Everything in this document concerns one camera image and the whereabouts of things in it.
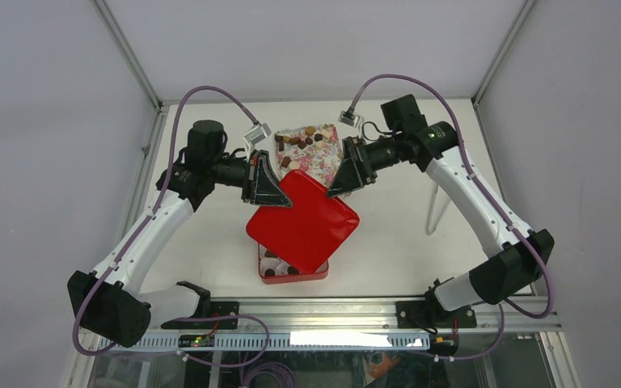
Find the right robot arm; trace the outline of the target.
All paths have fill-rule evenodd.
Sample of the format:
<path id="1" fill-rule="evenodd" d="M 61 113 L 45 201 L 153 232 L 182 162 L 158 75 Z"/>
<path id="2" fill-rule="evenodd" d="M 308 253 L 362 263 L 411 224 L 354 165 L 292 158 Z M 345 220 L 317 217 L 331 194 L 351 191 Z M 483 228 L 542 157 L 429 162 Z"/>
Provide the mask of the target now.
<path id="1" fill-rule="evenodd" d="M 440 187 L 467 220 L 486 261 L 425 293 L 422 311 L 433 327 L 444 327 L 456 310 L 478 302 L 495 305 L 543 275 L 555 240 L 533 230 L 488 186 L 445 121 L 428 124 L 413 95 L 381 106 L 389 136 L 365 143 L 343 140 L 343 159 L 327 190 L 335 197 L 376 181 L 378 171 L 400 162 L 416 165 Z"/>

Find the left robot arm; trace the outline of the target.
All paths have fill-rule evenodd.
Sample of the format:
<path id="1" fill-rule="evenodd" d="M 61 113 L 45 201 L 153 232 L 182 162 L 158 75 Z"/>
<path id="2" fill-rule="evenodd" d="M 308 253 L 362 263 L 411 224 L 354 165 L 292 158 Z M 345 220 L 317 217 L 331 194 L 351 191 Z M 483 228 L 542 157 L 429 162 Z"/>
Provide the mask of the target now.
<path id="1" fill-rule="evenodd" d="M 272 138 L 267 124 L 254 124 L 244 146 L 226 151 L 228 136 L 215 120 L 198 120 L 187 144 L 159 176 L 156 192 L 143 214 L 119 244 L 93 270 L 76 271 L 67 289 L 75 314 L 73 339 L 81 329 L 125 348 L 135 345 L 151 327 L 185 322 L 205 326 L 213 313 L 210 292 L 188 281 L 142 293 L 142 284 L 172 235 L 198 210 L 216 185 L 240 188 L 243 202 L 289 208 L 264 143 Z"/>

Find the silver metal tweezers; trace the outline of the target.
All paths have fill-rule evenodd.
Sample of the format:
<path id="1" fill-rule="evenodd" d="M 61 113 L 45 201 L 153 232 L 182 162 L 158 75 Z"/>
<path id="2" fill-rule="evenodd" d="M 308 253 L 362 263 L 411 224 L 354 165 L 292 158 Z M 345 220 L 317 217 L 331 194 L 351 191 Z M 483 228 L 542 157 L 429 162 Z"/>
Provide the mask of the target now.
<path id="1" fill-rule="evenodd" d="M 433 235 L 437 231 L 437 228 L 450 204 L 450 198 L 448 197 L 443 200 L 442 205 L 437 204 L 439 188 L 440 187 L 438 185 L 434 186 L 429 199 L 429 207 L 425 223 L 425 233 L 428 236 Z"/>

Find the red square chocolate box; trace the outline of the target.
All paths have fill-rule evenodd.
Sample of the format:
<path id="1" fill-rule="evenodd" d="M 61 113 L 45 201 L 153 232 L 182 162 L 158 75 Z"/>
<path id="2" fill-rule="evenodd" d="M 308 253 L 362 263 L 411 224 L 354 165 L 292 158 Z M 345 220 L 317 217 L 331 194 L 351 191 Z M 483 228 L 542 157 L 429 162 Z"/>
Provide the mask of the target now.
<path id="1" fill-rule="evenodd" d="M 298 267 L 284 261 L 260 244 L 257 245 L 257 263 L 259 277 L 266 285 L 322 280 L 327 277 L 330 268 L 326 261 L 315 272 L 301 272 Z"/>

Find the red box lid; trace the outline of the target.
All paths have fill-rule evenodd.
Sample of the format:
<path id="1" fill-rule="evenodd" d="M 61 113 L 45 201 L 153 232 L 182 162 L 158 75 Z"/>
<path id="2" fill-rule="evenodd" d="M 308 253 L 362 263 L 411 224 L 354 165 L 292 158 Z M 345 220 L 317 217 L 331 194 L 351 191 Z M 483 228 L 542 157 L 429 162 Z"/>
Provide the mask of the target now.
<path id="1" fill-rule="evenodd" d="M 358 214 L 300 170 L 289 172 L 281 188 L 292 206 L 260 207 L 246 225 L 250 238 L 302 273 L 316 272 L 358 227 Z"/>

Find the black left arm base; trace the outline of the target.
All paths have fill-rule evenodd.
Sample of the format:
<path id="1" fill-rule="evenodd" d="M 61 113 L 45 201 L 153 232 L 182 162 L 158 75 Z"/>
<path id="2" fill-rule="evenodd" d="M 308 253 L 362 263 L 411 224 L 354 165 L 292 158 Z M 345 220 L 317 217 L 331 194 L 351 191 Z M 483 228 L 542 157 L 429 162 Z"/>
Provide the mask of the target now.
<path id="1" fill-rule="evenodd" d="M 205 306 L 200 304 L 196 313 L 190 318 L 212 318 L 219 316 L 233 316 L 239 313 L 240 303 L 237 301 L 220 301 L 211 300 Z M 163 323 L 160 327 L 163 330 L 212 330 L 217 327 L 218 330 L 234 330 L 238 327 L 238 319 L 227 319 L 222 321 L 208 322 L 185 322 L 180 320 L 171 320 Z"/>

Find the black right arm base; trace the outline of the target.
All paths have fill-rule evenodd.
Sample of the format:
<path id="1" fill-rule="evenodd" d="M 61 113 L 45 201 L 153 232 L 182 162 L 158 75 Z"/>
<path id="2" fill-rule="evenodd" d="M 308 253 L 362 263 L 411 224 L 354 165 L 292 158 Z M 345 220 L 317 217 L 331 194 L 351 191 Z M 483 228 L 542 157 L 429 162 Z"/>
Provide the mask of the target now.
<path id="1" fill-rule="evenodd" d="M 453 329 L 476 328 L 478 326 L 475 311 L 470 305 L 453 311 L 439 308 L 427 300 L 397 301 L 395 303 L 397 326 L 401 329 L 428 328 Z"/>

